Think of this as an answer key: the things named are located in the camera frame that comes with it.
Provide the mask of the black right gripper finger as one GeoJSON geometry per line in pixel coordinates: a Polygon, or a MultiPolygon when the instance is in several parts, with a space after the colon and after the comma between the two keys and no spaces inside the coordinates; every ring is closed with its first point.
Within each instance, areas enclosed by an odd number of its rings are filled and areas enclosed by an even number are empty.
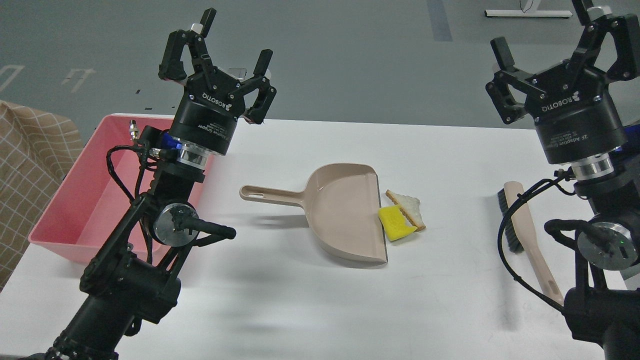
{"type": "Polygon", "coordinates": [[[518,69],[515,60],[503,36],[490,41],[491,49],[498,65],[498,71],[493,79],[486,84],[486,92],[489,95],[500,119],[505,125],[518,121],[529,113],[523,102],[515,100],[511,89],[526,95],[544,100],[546,91],[535,85],[534,75],[518,69]]]}
{"type": "Polygon", "coordinates": [[[640,28],[636,14],[615,15],[607,6],[595,6],[592,0],[573,0],[572,5],[583,26],[578,46],[567,62],[570,78],[580,80],[585,71],[599,72],[595,62],[602,43],[610,36],[616,59],[601,73],[606,81],[630,81],[639,75],[640,28]]]}

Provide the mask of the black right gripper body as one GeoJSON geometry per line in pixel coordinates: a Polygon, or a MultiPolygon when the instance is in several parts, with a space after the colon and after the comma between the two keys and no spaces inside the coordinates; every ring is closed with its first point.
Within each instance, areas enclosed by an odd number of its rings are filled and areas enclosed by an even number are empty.
{"type": "Polygon", "coordinates": [[[605,71],[585,67],[579,76],[558,64],[532,77],[543,94],[526,96],[525,109],[549,164],[608,153],[627,141],[605,71]]]}

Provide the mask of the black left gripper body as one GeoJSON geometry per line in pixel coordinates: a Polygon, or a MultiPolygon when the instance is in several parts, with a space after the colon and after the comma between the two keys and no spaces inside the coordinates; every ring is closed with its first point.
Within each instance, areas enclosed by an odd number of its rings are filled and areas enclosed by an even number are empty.
{"type": "Polygon", "coordinates": [[[242,97],[228,97],[239,84],[240,80],[230,75],[215,75],[211,87],[204,75],[188,78],[169,135],[226,155],[238,118],[246,110],[242,97]]]}

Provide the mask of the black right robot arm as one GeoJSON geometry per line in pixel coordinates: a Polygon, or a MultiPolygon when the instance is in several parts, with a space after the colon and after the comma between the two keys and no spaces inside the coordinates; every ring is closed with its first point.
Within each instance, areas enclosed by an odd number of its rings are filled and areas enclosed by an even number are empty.
{"type": "Polygon", "coordinates": [[[503,123],[530,115],[547,162],[567,166],[530,189],[498,192],[499,258],[510,276],[564,317],[573,339],[607,360],[639,358],[639,290],[610,289],[605,271],[639,264],[639,123],[623,125],[609,86],[639,76],[639,20],[574,0],[583,32],[571,57],[538,73],[518,69],[505,38],[491,41],[498,71],[486,91],[503,123]],[[592,219],[549,219],[545,232],[574,253],[562,294],[541,254],[528,202],[550,188],[585,199],[592,219]]]}

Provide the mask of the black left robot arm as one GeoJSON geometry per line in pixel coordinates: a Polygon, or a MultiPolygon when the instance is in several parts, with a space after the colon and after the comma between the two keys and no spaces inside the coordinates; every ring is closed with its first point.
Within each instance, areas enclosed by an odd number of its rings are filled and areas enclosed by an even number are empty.
{"type": "Polygon", "coordinates": [[[189,201],[212,155],[226,155],[240,119],[260,125],[277,90],[262,50],[249,79],[215,66],[206,36],[217,14],[206,9],[189,29],[167,37],[158,77],[183,86],[169,129],[129,123],[130,144],[105,154],[106,170],[129,207],[80,278],[87,299],[52,346],[30,360],[116,360],[123,337],[143,321],[158,324],[176,307],[179,272],[192,248],[234,239],[236,230],[200,219],[189,201]]]}

